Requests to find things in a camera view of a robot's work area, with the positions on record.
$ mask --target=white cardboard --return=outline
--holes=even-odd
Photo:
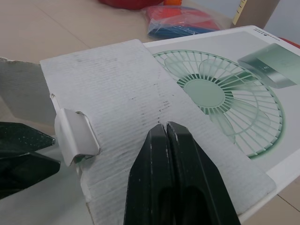
[[[238,214],[275,189],[138,40],[41,61],[60,108],[90,120],[100,154],[80,163],[93,222],[123,224],[128,174],[147,132],[168,121],[186,126],[218,167]]]
[[[15,117],[54,125],[55,110],[39,64],[0,58],[0,95]]]

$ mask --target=plastic bag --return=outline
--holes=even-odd
[[[150,6],[143,9],[148,19],[148,35],[155,38],[178,38],[220,30],[211,15],[182,6]]]

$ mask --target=orange object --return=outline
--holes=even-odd
[[[181,6],[182,0],[164,0],[165,6]]]

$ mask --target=corrugated cardboard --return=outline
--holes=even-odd
[[[168,121],[186,126],[216,164],[238,214],[275,189],[140,41],[75,52],[41,65],[59,107],[84,113],[100,144],[100,154],[79,165],[95,224],[123,224],[129,170],[148,130]]]

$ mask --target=green fan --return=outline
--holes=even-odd
[[[283,127],[283,110],[260,77],[223,57],[176,50],[154,54],[177,84],[247,156],[267,152]]]

